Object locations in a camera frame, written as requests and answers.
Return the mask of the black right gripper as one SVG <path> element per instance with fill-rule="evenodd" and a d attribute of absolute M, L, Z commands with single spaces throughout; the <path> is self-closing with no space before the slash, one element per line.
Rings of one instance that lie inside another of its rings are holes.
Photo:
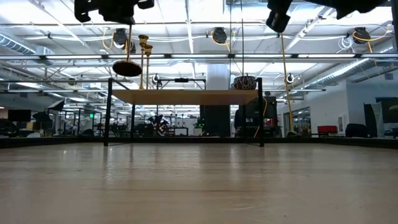
<path fill-rule="evenodd" d="M 271 11 L 266 20 L 266 25 L 277 33 L 285 31 L 290 20 L 287 11 L 291 3 L 292 0 L 268 0 L 267 7 Z"/>

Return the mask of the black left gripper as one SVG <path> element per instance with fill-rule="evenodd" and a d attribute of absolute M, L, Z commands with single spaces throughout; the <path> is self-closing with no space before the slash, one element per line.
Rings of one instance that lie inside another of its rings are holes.
<path fill-rule="evenodd" d="M 150 9 L 154 0 L 74 0 L 74 15 L 81 22 L 91 21 L 89 12 L 98 11 L 104 21 L 134 25 L 134 7 Z"/>

